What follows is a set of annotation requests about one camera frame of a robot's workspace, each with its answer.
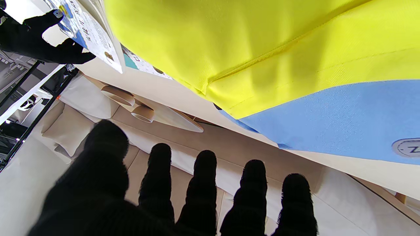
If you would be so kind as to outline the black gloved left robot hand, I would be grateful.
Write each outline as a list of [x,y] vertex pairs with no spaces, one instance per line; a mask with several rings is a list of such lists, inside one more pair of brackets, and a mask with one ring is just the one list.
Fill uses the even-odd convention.
[[[125,200],[129,179],[123,163],[125,133],[109,120],[96,123],[82,153],[45,197],[28,236],[215,236],[217,159],[201,151],[175,222],[171,202],[171,148],[159,143],[149,155],[138,205]],[[221,236],[265,236],[266,169],[261,160],[243,168],[240,188],[220,228]],[[282,210],[272,236],[317,236],[309,183],[298,173],[286,176]]]

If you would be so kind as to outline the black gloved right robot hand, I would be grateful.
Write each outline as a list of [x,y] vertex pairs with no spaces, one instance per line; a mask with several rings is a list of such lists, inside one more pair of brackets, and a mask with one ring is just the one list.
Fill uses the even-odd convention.
[[43,33],[61,22],[61,10],[27,18],[20,24],[1,9],[0,48],[2,51],[27,56],[47,63],[84,64],[96,58],[71,38],[53,46],[45,41]]

